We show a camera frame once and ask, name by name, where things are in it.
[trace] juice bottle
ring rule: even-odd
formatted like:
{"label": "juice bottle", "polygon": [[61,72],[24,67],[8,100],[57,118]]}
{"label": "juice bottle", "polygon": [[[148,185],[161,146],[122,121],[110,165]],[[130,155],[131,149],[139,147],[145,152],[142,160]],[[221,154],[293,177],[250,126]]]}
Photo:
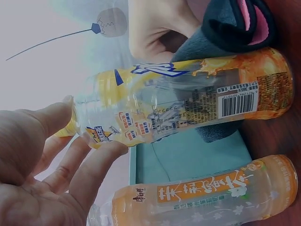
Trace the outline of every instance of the juice bottle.
{"label": "juice bottle", "polygon": [[271,155],[228,172],[168,184],[137,184],[94,206],[90,226],[239,226],[288,208],[297,174],[284,155]]}
{"label": "juice bottle", "polygon": [[87,79],[70,123],[91,147],[151,143],[181,130],[241,119],[270,119],[293,102],[293,79],[274,49],[231,57],[140,64]]}

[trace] string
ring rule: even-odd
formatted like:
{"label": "string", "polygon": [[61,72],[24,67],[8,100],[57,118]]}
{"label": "string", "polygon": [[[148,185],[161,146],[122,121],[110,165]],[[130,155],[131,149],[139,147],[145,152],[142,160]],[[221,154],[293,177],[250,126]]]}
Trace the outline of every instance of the string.
{"label": "string", "polygon": [[40,46],[40,45],[43,45],[43,44],[45,44],[45,43],[47,43],[47,42],[50,42],[50,41],[53,41],[53,40],[56,40],[56,39],[60,39],[60,38],[64,38],[64,37],[67,37],[67,36],[70,36],[70,35],[74,35],[74,34],[78,34],[78,33],[82,33],[82,32],[91,31],[91,30],[92,30],[92,29],[88,29],[88,30],[84,30],[84,31],[80,31],[80,32],[75,32],[75,33],[71,33],[71,34],[66,34],[66,35],[63,35],[63,36],[60,36],[60,37],[57,37],[57,38],[54,38],[54,39],[50,39],[50,40],[48,40],[48,41],[42,42],[42,43],[40,43],[40,44],[37,44],[37,45],[35,45],[35,46],[33,46],[33,47],[27,48],[27,49],[23,50],[22,52],[17,53],[17,54],[15,54],[15,55],[11,56],[10,58],[6,59],[6,61],[8,61],[8,60],[10,60],[10,59],[16,57],[17,55],[20,55],[21,53],[24,53],[24,52],[26,52],[26,51],[28,51],[28,50],[30,50],[30,49],[32,49],[32,48],[35,48],[35,47]]}
{"label": "string", "polygon": [[159,159],[158,156],[157,156],[157,153],[156,153],[155,148],[154,148],[154,144],[152,143],[151,146],[152,146],[152,149],[153,149],[153,151],[154,151],[154,154],[155,154],[155,156],[156,156],[156,158],[157,158],[157,160],[158,160],[158,162],[159,162],[161,168],[163,169],[163,171],[165,172],[165,174],[166,174],[166,176],[167,176],[167,178],[168,178],[168,181],[171,182],[170,177],[169,177],[169,175],[168,175],[168,173],[167,173],[167,170],[164,168],[162,162],[160,161],[160,159]]}

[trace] teal box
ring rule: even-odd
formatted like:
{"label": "teal box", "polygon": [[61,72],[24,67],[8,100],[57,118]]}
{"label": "teal box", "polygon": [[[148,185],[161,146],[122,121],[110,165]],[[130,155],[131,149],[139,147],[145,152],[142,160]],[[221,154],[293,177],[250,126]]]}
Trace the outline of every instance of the teal box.
{"label": "teal box", "polygon": [[130,185],[165,183],[235,169],[252,159],[240,133],[205,143],[195,129],[130,150]]}

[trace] hand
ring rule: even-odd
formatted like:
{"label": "hand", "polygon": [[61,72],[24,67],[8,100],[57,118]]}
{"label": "hand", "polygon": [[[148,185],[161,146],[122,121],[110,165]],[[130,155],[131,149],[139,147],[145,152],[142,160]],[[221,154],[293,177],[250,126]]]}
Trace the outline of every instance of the hand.
{"label": "hand", "polygon": [[55,172],[35,180],[72,139],[51,136],[70,120],[70,102],[35,112],[0,111],[0,225],[86,225],[107,171],[128,148],[105,144],[80,166],[90,148],[79,137]]}
{"label": "hand", "polygon": [[134,57],[152,63],[169,62],[169,52],[160,38],[176,31],[190,38],[200,22],[186,0],[128,0],[129,47]]}

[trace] pink fabric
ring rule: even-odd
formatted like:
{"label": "pink fabric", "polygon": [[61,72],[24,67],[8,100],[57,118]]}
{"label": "pink fabric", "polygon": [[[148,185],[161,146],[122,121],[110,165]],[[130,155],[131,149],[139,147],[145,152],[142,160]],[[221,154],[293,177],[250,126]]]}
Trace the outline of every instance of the pink fabric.
{"label": "pink fabric", "polygon": [[[251,21],[250,21],[250,14],[248,11],[248,7],[246,5],[246,0],[237,0],[237,1],[238,1],[240,10],[244,16],[244,19],[245,19],[246,30],[248,31],[250,28]],[[265,19],[263,13],[260,11],[260,9],[257,6],[255,6],[255,11],[256,11],[256,15],[257,15],[257,26],[256,26],[256,31],[254,33],[252,42],[249,45],[258,44],[258,43],[264,41],[265,39],[267,39],[267,37],[269,35],[268,22]]]}
{"label": "pink fabric", "polygon": [[269,26],[267,20],[257,6],[255,6],[255,10],[257,14],[257,28],[250,45],[255,45],[264,41],[269,35]]}
{"label": "pink fabric", "polygon": [[240,10],[244,16],[245,19],[245,23],[246,23],[246,30],[248,31],[250,28],[250,14],[248,11],[248,7],[246,6],[246,0],[237,0],[238,1],[238,5],[240,7]]}

